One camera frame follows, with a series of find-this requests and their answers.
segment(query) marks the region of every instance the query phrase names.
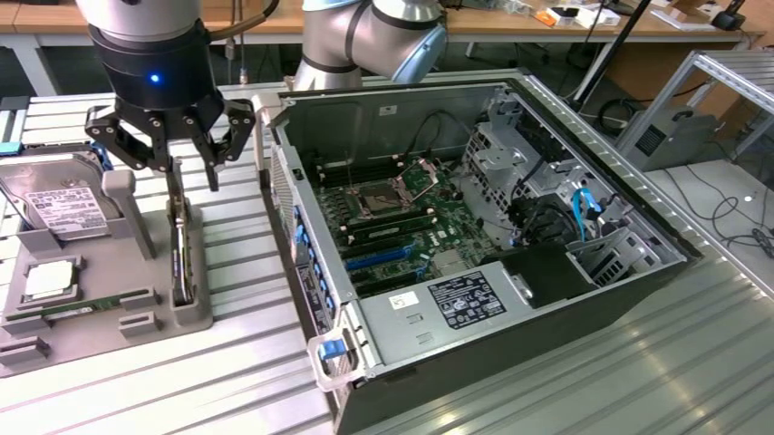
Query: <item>hard disk drive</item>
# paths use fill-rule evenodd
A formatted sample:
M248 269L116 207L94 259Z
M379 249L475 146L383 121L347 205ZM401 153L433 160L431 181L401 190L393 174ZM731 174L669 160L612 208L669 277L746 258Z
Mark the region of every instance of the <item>hard disk drive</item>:
M0 160L0 189L28 229L50 229L60 240L108 234L121 212L101 192L109 166L86 143L26 147Z

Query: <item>blue pcie slot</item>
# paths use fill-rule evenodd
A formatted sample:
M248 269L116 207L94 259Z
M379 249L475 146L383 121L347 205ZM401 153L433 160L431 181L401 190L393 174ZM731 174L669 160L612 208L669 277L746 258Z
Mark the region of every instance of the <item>blue pcie slot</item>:
M357 270L361 269L363 267L380 265L381 263L387 263L389 261L403 260L408 258L412 250L413 244L397 247L395 249L377 253L375 256L368 256L365 258L359 258L356 260L348 260L344 262L344 267L347 270Z

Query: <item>motherboard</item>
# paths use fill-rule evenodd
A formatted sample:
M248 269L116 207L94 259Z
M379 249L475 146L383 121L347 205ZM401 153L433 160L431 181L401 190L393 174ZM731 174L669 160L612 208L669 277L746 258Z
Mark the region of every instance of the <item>motherboard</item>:
M437 160L415 159L381 179L368 176L377 170L348 169L347 180L371 179L316 189L360 296L461 272L496 251L441 168Z

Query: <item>metal workbench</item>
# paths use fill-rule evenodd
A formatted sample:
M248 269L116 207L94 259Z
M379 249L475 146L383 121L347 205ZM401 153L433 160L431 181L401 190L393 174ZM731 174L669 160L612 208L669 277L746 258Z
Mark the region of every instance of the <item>metal workbench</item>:
M439 74L429 80L473 74L496 78L503 72ZM225 96L246 97L268 88L229 90ZM84 112L108 99L106 94L34 99L22 139L85 139ZM561 111L548 93L547 102ZM561 116L571 128L580 121ZM770 433L771 301L713 244L703 242L687 215L665 208L657 186L629 172L601 138L592 139L599 145L592 150L699 245L704 260L612 327L384 421L368 434ZM252 151L226 166L221 191L212 193L193 147L180 143L172 150L184 158L188 197L204 210L214 325L0 380L4 433L332 431L302 351ZM137 177L140 207L162 207L162 180L146 172ZM13 234L14 219L6 209L0 236ZM0 242L0 271L12 267L12 240ZM6 277L0 273L2 283Z

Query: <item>power supply label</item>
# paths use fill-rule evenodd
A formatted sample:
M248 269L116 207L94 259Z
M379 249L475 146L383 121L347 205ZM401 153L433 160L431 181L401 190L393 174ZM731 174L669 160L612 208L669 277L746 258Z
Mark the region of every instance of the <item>power supply label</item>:
M24 194L26 204L37 212L54 234L108 226L105 215L89 188L65 188Z
M460 329L505 313L481 272L473 272L428 286L432 299L452 329Z

